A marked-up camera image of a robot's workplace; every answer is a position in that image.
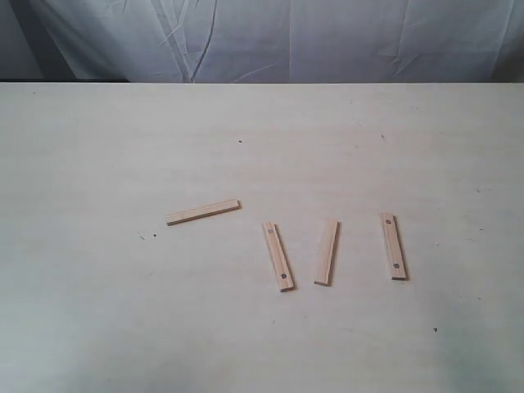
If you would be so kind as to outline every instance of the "wooden stick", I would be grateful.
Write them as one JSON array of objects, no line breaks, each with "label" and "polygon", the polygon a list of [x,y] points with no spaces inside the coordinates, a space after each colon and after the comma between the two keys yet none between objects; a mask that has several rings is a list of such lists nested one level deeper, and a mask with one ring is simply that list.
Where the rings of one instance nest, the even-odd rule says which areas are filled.
[{"label": "wooden stick", "polygon": [[402,249],[400,248],[399,234],[396,230],[395,216],[392,213],[382,213],[380,215],[382,229],[384,230],[384,239],[386,240],[386,250],[389,259],[391,279],[406,280],[406,270]]},{"label": "wooden stick", "polygon": [[280,292],[289,291],[293,289],[295,284],[293,283],[293,278],[287,265],[286,255],[284,254],[275,224],[265,223],[262,228],[264,228],[265,240],[268,243],[269,254],[273,261]]},{"label": "wooden stick", "polygon": [[318,253],[318,272],[315,284],[329,287],[331,285],[331,272],[335,242],[337,239],[338,221],[326,219],[324,232],[320,242],[320,252]]},{"label": "wooden stick", "polygon": [[166,219],[168,225],[175,225],[191,221],[192,219],[201,219],[210,215],[219,215],[220,213],[236,209],[240,209],[240,201],[238,199],[230,199],[229,201],[214,203],[213,205],[171,213],[167,215]]}]

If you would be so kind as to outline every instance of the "wooden table surface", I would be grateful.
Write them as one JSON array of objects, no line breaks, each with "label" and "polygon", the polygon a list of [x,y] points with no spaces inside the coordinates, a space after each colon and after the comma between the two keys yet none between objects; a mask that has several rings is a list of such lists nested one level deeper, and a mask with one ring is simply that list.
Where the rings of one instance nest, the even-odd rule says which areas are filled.
[{"label": "wooden table surface", "polygon": [[1,392],[524,391],[524,85],[0,84],[0,184]]}]

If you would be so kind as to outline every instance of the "table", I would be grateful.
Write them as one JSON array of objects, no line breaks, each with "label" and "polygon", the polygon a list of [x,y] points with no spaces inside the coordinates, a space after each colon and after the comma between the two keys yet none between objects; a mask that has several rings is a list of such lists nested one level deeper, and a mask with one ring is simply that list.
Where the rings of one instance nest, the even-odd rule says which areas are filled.
[{"label": "table", "polygon": [[0,84],[0,391],[522,391],[523,127],[522,84]]}]

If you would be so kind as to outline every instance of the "wooden strip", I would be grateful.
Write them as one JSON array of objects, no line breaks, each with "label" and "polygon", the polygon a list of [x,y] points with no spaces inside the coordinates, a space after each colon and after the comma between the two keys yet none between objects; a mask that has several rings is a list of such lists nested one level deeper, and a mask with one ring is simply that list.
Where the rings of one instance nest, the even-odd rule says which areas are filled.
[{"label": "wooden strip", "polygon": [[209,217],[210,215],[219,215],[220,213],[236,209],[240,209],[240,201],[238,199],[230,199],[228,201],[214,203],[213,205],[171,213],[170,215],[167,215],[166,219],[168,225],[175,225],[191,221],[192,219],[201,219],[203,217]]},{"label": "wooden strip", "polygon": [[322,241],[320,242],[320,252],[318,253],[318,272],[315,284],[329,287],[331,285],[331,269],[335,242],[337,239],[338,221],[326,219]]},{"label": "wooden strip", "polygon": [[265,240],[268,244],[271,260],[273,261],[280,292],[289,291],[293,289],[295,284],[293,283],[293,278],[287,265],[286,255],[284,254],[275,224],[265,223],[262,227],[264,228]]},{"label": "wooden strip", "polygon": [[396,230],[395,216],[392,213],[381,214],[382,229],[386,240],[387,256],[390,262],[392,280],[406,280],[404,258],[400,248],[399,234]]}]

